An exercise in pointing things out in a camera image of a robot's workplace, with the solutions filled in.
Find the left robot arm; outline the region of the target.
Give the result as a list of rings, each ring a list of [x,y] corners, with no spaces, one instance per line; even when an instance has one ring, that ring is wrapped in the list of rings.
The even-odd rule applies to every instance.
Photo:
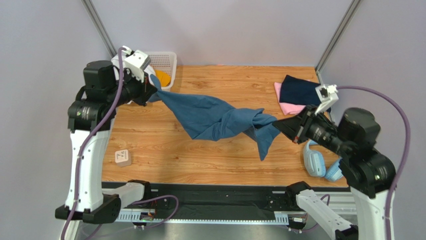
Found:
[[[146,63],[123,63],[123,79],[108,60],[87,64],[84,86],[68,108],[72,143],[71,183],[65,204],[55,217],[89,224],[113,223],[122,208],[140,201],[150,189],[143,180],[130,180],[102,190],[102,167],[117,107],[134,102],[144,106],[157,89],[149,83]]]

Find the teal blue t shirt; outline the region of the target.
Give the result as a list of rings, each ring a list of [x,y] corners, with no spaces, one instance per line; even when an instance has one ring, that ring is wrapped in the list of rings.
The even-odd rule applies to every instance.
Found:
[[[273,126],[277,118],[264,113],[263,108],[236,108],[209,95],[164,91],[155,75],[151,74],[150,78],[157,91],[149,101],[163,102],[193,140],[217,142],[245,134],[256,142],[263,161],[280,134]]]

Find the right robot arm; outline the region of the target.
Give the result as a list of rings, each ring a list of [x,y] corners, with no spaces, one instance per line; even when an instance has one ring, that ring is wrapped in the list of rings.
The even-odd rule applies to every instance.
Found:
[[[312,140],[340,157],[339,168],[354,198],[357,224],[341,218],[304,181],[287,186],[285,194],[292,205],[307,212],[332,240],[392,238],[392,232],[386,230],[385,211],[396,169],[375,149],[381,128],[371,112],[348,108],[335,125],[308,105],[273,126],[296,144]]]

